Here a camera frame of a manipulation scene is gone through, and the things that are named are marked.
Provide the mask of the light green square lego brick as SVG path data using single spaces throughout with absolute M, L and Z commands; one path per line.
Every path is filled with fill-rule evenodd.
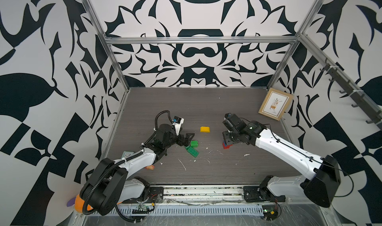
M 198 147 L 199 146 L 199 143 L 197 140 L 192 140 L 191 143 L 190 143 L 190 146 L 195 148 L 195 147 Z

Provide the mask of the small teal alarm clock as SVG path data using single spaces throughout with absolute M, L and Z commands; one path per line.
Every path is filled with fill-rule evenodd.
M 134 151 L 124 151 L 122 154 L 122 158 L 128 158 L 129 156 L 133 154 L 134 154 Z

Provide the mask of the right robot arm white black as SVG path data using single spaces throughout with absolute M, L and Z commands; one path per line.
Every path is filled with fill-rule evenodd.
M 283 202 L 287 196 L 305 197 L 312 203 L 328 208 L 341 184 L 341 174 L 350 176 L 340 169 L 338 161 L 331 155 L 321 157 L 305 151 L 273 132 L 270 124 L 248 121 L 232 113 L 224 116 L 224 146 L 238 143 L 256 146 L 278 157 L 300 175 L 276 177 L 268 175 L 259 186 L 244 190 L 246 202 Z

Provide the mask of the small circuit board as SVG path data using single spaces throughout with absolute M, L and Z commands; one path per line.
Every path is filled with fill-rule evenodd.
M 145 205 L 139 205 L 137 209 L 132 210 L 132 214 L 149 214 L 155 210 L 155 204 L 151 204 L 151 208 Z
M 278 204 L 274 205 L 263 205 L 263 216 L 261 219 L 265 221 L 272 222 L 276 220 L 281 214 L 282 214 L 282 209 Z

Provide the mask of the yellow curved lego brick far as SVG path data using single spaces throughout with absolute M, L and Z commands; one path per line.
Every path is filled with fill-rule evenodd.
M 209 133 L 210 132 L 210 127 L 200 127 L 200 132 L 204 132 L 204 133 Z

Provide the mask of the red long lego brick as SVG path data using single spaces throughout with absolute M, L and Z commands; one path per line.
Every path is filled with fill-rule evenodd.
M 225 144 L 223 144 L 222 146 L 224 149 L 229 149 L 231 147 L 231 145 L 225 145 Z

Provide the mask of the orange purple object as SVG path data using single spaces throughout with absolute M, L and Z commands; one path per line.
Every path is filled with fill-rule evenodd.
M 74 207 L 74 209 L 79 212 L 83 213 L 83 205 L 85 201 L 80 197 L 80 195 L 77 195 L 76 197 L 69 200 L 66 204 L 67 208 Z

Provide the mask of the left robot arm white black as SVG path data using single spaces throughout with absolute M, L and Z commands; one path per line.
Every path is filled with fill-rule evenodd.
M 125 200 L 146 200 L 150 184 L 131 176 L 158 162 L 172 145 L 190 146 L 195 134 L 180 131 L 175 126 L 162 124 L 142 144 L 140 151 L 119 160 L 101 160 L 76 197 L 76 210 L 84 215 L 97 212 L 104 216 Z

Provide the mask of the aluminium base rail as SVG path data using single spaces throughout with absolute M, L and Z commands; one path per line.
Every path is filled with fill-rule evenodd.
M 153 195 L 167 203 L 202 205 L 216 203 L 307 203 L 313 202 L 305 196 L 303 189 L 292 182 L 261 184 L 217 184 L 217 185 L 152 185 Z

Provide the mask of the dark green wide lego brick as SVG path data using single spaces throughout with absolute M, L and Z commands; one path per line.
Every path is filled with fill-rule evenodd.
M 192 155 L 193 157 L 198 157 L 198 155 L 199 155 L 199 152 L 198 152 L 196 149 L 194 149 L 193 147 L 191 147 L 191 146 L 187 146 L 187 147 L 186 147 L 186 151 L 187 151 L 190 155 Z

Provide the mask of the small colourful toy figure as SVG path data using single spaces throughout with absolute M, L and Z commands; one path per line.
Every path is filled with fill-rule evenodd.
M 155 166 L 154 165 L 150 165 L 150 166 L 146 166 L 145 168 L 149 169 L 149 170 L 154 170 Z

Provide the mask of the wooden framed picture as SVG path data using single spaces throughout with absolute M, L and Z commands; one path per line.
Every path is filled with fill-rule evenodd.
M 259 114 L 280 121 L 292 100 L 293 95 L 270 88 L 259 109 Z

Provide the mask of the wall hook rail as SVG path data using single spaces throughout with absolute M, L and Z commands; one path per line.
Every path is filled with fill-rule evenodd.
M 339 66 L 333 65 L 327 57 L 324 62 L 325 66 L 320 71 L 329 74 L 329 81 L 341 87 L 339 92 L 353 100 L 353 108 L 360 108 L 369 117 L 367 124 L 374 124 L 382 130 L 382 109 Z

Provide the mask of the small circuit board left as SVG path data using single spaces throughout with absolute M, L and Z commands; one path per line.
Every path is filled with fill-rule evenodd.
M 132 210 L 132 214 L 149 214 L 155 210 L 155 204 L 151 204 L 151 208 L 145 205 L 139 205 L 137 209 Z

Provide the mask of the small circuit board right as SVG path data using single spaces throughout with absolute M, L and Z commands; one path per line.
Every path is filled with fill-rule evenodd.
M 274 205 L 263 205 L 263 216 L 261 219 L 265 221 L 272 222 L 276 220 L 281 214 L 282 214 L 282 209 L 278 204 Z

